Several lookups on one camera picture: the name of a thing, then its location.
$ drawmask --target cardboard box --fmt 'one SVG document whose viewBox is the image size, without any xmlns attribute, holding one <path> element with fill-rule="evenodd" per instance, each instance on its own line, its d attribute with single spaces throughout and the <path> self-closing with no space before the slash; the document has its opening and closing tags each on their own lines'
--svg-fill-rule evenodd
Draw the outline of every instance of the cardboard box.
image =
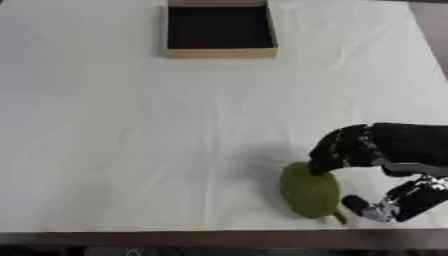
<svg viewBox="0 0 448 256">
<path fill-rule="evenodd" d="M 168 58 L 275 58 L 267 0 L 169 0 Z"/>
</svg>

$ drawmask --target open box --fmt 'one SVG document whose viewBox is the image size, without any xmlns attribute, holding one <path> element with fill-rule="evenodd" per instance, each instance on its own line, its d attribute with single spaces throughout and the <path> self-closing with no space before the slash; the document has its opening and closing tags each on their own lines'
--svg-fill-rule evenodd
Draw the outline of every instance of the open box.
<svg viewBox="0 0 448 256">
<path fill-rule="evenodd" d="M 267 0 L 169 0 L 168 58 L 275 58 Z"/>
</svg>

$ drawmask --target green ball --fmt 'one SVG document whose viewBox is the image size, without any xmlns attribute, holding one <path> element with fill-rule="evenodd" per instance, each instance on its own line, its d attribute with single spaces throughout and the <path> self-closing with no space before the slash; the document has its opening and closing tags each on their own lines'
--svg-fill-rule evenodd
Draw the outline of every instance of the green ball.
<svg viewBox="0 0 448 256">
<path fill-rule="evenodd" d="M 288 206 L 307 218 L 338 214 L 339 186 L 333 174 L 311 175 L 306 163 L 283 169 L 280 192 Z"/>
</svg>

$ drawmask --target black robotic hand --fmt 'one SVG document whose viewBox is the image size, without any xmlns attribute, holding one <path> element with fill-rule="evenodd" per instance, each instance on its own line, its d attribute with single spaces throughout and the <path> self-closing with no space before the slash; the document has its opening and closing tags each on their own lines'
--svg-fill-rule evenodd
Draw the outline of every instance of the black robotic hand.
<svg viewBox="0 0 448 256">
<path fill-rule="evenodd" d="M 344 167 L 381 166 L 391 177 L 415 175 L 371 204 L 349 195 L 342 203 L 359 216 L 403 222 L 448 200 L 448 126 L 378 123 L 333 131 L 310 153 L 320 175 Z"/>
</svg>

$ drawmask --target white table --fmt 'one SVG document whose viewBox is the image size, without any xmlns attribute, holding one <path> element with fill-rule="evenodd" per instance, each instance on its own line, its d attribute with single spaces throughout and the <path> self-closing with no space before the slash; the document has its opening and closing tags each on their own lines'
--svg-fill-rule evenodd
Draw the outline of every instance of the white table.
<svg viewBox="0 0 448 256">
<path fill-rule="evenodd" d="M 273 0 L 276 60 L 160 57 L 152 0 L 0 8 L 0 231 L 448 227 L 300 219 L 280 169 L 332 129 L 448 124 L 448 87 L 405 3 Z M 337 173 L 372 201 L 402 182 Z"/>
</svg>

